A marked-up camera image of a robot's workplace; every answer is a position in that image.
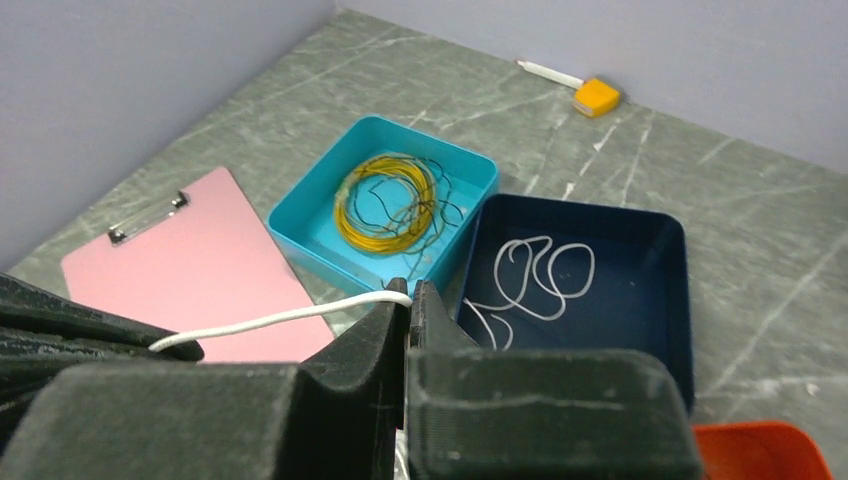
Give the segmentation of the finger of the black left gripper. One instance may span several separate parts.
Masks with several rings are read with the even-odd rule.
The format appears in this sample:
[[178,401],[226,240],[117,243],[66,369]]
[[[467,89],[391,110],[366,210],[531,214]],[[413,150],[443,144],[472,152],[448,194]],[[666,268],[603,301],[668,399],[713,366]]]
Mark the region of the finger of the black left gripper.
[[168,330],[86,307],[1,275],[1,422],[17,424],[35,396],[62,370],[80,363],[154,359],[198,362],[192,341],[162,352],[149,347]]

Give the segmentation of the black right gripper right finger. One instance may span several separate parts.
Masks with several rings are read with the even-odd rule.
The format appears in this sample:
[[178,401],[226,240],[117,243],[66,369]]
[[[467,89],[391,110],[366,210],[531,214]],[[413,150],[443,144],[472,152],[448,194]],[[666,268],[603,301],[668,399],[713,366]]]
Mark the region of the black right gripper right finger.
[[406,436],[414,479],[699,479],[666,367],[622,349],[478,346],[436,287],[416,284]]

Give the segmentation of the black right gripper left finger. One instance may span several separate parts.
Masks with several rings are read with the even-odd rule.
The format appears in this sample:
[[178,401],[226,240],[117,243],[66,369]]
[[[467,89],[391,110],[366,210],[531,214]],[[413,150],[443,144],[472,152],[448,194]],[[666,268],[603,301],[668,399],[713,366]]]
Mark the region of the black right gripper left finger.
[[375,305],[301,363],[70,366],[17,424],[5,479],[389,479],[403,421],[405,306]]

